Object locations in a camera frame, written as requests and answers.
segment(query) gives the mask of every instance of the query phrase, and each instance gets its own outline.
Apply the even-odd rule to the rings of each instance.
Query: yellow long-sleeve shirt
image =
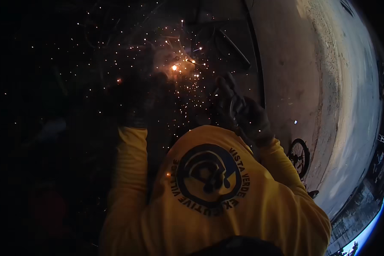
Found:
[[[168,152],[147,205],[147,131],[119,133],[102,255],[186,255],[236,235],[272,242],[286,256],[326,251],[330,221],[277,139],[261,148],[261,165],[229,130],[187,132]]]

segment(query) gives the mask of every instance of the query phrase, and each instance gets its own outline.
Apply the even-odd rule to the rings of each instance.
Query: hand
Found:
[[[134,79],[128,86],[136,86],[137,93],[132,95],[132,103],[125,115],[122,126],[146,129],[147,116],[153,109],[155,101],[159,98],[160,91],[164,84],[168,81],[168,77],[164,73],[157,73],[150,79]]]
[[[266,110],[251,98],[245,97],[246,107],[237,115],[237,123],[256,146],[269,146],[274,138]]]
[[[249,139],[258,147],[270,145],[274,134],[270,130],[266,111],[254,100],[241,94],[230,73],[217,77],[215,84],[219,90],[214,104],[230,120],[231,130],[246,143],[246,139]]]

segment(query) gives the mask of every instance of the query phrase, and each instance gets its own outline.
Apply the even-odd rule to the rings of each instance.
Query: dirt ground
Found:
[[[338,60],[330,27],[314,1],[260,1],[251,14],[272,129],[285,151],[296,138],[306,142],[312,165],[305,183],[315,190],[330,159],[339,116]]]
[[[367,29],[339,1],[257,1],[251,17],[272,129],[285,151],[295,138],[306,141],[312,161],[303,182],[320,190],[315,202],[333,218],[363,177],[378,128]]]

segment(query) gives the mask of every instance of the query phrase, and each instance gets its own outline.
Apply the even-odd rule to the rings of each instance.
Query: tire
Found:
[[[306,176],[307,172],[309,171],[309,168],[310,168],[310,151],[309,149],[307,148],[306,146],[306,143],[302,140],[302,139],[295,139],[292,144],[290,145],[289,147],[289,153],[288,153],[288,157],[290,159],[290,155],[292,153],[292,149],[293,147],[296,145],[296,144],[300,144],[303,148],[303,151],[304,151],[304,166],[302,167],[302,170],[301,172],[297,172],[298,173],[298,176],[299,178],[303,178]]]

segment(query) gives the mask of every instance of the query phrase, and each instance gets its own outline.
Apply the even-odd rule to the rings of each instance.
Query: sky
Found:
[[[351,241],[348,245],[344,247],[344,252],[353,250],[354,242],[357,241],[358,249],[355,255],[356,256],[358,255],[360,249],[363,247],[364,243],[367,241],[367,238],[369,238],[371,232],[373,231],[375,224],[377,224],[377,221],[381,216],[381,213],[383,212],[383,208],[384,208],[384,199],[383,199],[383,204],[381,205],[380,211],[377,213],[377,215],[374,217],[371,223],[353,241]]]

